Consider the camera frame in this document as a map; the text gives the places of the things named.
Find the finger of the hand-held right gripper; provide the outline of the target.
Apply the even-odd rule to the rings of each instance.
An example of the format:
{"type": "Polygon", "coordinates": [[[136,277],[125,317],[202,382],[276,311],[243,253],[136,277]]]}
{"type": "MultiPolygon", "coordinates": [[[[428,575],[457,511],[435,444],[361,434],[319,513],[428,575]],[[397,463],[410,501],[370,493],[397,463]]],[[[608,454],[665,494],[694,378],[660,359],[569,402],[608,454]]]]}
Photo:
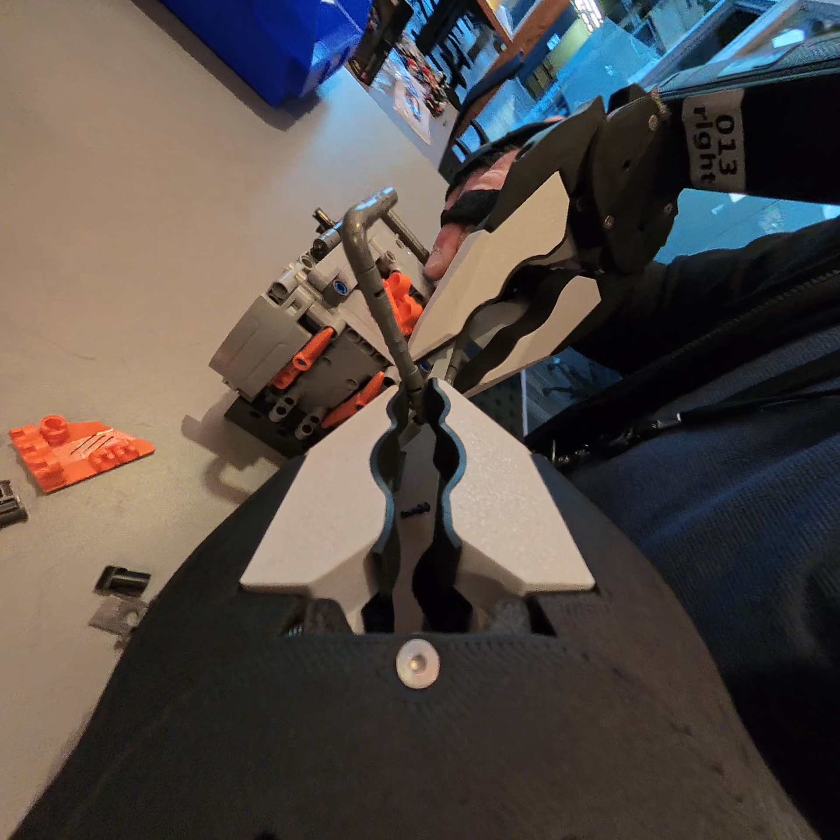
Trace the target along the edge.
{"type": "Polygon", "coordinates": [[[553,355],[601,301],[595,279],[551,275],[523,314],[500,328],[455,377],[455,389],[474,396],[553,355]]]}
{"type": "Polygon", "coordinates": [[[554,172],[494,231],[477,230],[462,244],[418,320],[411,355],[429,355],[456,339],[470,316],[496,300],[531,259],[563,243],[570,198],[554,172]]]}

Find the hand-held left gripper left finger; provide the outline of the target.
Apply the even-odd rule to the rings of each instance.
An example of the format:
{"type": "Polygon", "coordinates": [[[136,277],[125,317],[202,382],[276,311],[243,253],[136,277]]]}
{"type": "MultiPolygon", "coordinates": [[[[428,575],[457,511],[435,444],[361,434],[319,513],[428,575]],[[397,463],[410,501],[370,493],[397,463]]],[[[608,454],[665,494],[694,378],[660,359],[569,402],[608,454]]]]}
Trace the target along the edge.
{"type": "Polygon", "coordinates": [[[386,388],[308,451],[239,579],[244,590],[335,601],[351,630],[363,632],[386,514],[371,457],[396,429],[388,408],[400,395],[398,386],[386,388]]]}

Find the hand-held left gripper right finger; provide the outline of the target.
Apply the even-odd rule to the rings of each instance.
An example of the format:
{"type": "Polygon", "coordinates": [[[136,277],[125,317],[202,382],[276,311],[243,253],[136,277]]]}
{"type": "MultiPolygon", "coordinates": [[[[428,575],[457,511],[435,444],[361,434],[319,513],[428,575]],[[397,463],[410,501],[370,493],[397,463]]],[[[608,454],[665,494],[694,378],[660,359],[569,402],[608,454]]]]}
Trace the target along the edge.
{"type": "Polygon", "coordinates": [[[529,449],[440,379],[427,385],[426,409],[438,473],[425,552],[428,627],[470,628],[502,602],[593,592],[529,449]]]}

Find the grey bent brick tube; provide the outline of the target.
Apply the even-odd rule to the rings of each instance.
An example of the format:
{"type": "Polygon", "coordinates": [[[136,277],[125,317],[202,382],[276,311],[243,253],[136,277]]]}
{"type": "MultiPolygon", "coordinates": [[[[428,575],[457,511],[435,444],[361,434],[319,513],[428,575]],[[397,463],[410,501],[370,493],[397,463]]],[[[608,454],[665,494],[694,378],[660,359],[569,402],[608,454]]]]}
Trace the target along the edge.
{"type": "Polygon", "coordinates": [[[396,203],[396,190],[391,186],[382,188],[347,210],[343,216],[340,235],[344,252],[368,309],[381,331],[401,382],[405,386],[408,401],[414,412],[414,421],[417,426],[423,426],[427,420],[425,379],[413,360],[406,337],[397,323],[368,240],[369,228],[374,222],[387,219],[396,203]]]}

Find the grey brick model orange gear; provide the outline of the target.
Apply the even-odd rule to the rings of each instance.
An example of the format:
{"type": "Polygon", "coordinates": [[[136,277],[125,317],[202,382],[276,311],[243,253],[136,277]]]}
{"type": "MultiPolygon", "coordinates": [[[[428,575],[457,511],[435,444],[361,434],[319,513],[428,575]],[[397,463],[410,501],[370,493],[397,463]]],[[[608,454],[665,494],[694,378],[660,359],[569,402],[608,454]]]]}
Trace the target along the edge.
{"type": "Polygon", "coordinates": [[[457,346],[462,329],[421,348],[435,289],[423,276],[427,252],[396,215],[391,190],[333,222],[320,210],[309,250],[254,300],[215,351],[210,367],[236,394],[226,419],[282,455],[301,455],[350,424],[400,384],[401,367],[370,308],[353,262],[361,237],[382,288],[395,336],[409,345],[422,380],[457,346]]]}

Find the person's right forearm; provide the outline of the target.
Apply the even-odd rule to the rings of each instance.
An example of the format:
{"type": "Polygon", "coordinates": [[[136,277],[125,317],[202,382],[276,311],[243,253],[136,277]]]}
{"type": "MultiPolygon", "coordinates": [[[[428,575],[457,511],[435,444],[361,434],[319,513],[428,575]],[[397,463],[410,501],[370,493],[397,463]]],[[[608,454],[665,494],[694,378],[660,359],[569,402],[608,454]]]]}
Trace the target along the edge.
{"type": "Polygon", "coordinates": [[[569,337],[576,352],[630,375],[802,283],[838,269],[839,220],[741,248],[604,276],[601,301],[569,337]]]}

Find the grey track link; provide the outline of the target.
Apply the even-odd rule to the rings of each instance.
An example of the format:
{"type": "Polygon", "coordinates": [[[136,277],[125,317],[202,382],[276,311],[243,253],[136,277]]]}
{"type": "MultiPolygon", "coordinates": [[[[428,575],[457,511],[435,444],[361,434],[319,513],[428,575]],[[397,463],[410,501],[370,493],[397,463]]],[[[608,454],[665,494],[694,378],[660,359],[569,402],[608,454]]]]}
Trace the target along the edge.
{"type": "Polygon", "coordinates": [[[149,609],[150,604],[141,598],[108,595],[101,599],[87,626],[112,636],[115,649],[124,649],[149,609]]]}

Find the person's right hand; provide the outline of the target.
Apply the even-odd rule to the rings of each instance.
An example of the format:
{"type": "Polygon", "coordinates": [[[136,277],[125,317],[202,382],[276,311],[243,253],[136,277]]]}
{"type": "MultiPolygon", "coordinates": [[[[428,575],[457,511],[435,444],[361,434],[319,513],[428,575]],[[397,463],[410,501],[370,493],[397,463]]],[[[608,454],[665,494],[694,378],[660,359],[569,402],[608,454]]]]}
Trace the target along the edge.
{"type": "Polygon", "coordinates": [[[467,236],[491,213],[521,147],[554,123],[556,115],[510,131],[473,153],[457,170],[440,217],[440,230],[424,267],[425,277],[437,284],[445,275],[467,236]]]}

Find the orange brick plate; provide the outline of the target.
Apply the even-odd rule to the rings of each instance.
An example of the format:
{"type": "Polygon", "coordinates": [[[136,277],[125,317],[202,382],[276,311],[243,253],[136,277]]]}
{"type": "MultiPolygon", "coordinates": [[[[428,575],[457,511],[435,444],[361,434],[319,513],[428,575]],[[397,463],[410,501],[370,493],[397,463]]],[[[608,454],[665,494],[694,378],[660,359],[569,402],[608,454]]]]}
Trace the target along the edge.
{"type": "Polygon", "coordinates": [[[155,446],[98,421],[72,423],[47,415],[8,431],[28,473],[45,494],[72,487],[148,457],[155,446]]]}

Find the blue plastic bin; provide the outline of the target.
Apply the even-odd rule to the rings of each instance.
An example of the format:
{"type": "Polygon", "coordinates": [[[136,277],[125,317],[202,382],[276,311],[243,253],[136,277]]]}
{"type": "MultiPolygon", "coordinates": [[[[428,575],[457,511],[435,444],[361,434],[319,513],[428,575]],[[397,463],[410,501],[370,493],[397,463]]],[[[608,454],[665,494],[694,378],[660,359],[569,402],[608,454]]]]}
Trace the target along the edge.
{"type": "Polygon", "coordinates": [[[270,106],[306,97],[360,44],[372,1],[163,1],[270,106]]]}

